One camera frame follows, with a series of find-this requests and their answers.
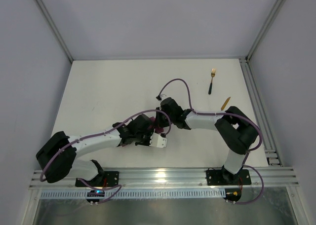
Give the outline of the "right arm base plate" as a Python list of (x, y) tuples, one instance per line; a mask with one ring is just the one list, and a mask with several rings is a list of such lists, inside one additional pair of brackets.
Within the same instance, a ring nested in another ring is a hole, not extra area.
[(208, 186), (238, 186), (239, 183), (243, 185), (251, 185), (249, 171), (241, 169), (237, 174), (231, 174), (219, 169), (206, 170), (206, 181)]

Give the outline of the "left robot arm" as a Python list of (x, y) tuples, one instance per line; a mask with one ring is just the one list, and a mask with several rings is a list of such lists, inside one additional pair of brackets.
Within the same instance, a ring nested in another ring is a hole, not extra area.
[(154, 132), (154, 117), (137, 116), (128, 124), (117, 122), (111, 129), (90, 136), (67, 136), (55, 133), (36, 154), (42, 169), (41, 182), (55, 183), (65, 177), (77, 178), (80, 183), (101, 186), (106, 172), (95, 159), (81, 157), (102, 149), (124, 147), (132, 143), (149, 145)]

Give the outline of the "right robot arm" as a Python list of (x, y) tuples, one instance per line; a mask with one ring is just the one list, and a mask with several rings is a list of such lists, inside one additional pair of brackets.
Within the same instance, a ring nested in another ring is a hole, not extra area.
[(227, 184), (239, 179), (239, 174), (251, 151), (260, 147), (262, 132), (239, 108), (232, 106), (221, 112), (196, 112), (182, 109), (174, 99), (167, 97), (160, 101), (162, 113), (156, 115), (156, 125), (164, 128), (170, 124), (179, 129), (207, 129), (218, 131), (229, 148), (221, 173)]

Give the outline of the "purple satin napkin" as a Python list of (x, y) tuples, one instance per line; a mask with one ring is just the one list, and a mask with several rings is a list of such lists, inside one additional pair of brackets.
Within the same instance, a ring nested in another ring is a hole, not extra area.
[(164, 127), (162, 126), (162, 118), (160, 116), (152, 116), (149, 118), (151, 124), (148, 126), (147, 130), (154, 130), (155, 133), (160, 134), (164, 132)]

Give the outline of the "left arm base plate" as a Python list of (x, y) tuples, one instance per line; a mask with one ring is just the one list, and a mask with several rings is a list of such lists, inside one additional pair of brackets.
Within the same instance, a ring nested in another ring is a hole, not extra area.
[(86, 187), (86, 185), (79, 178), (94, 188), (113, 187), (119, 183), (119, 171), (92, 171), (84, 173), (78, 176), (75, 181), (75, 187), (81, 188)]

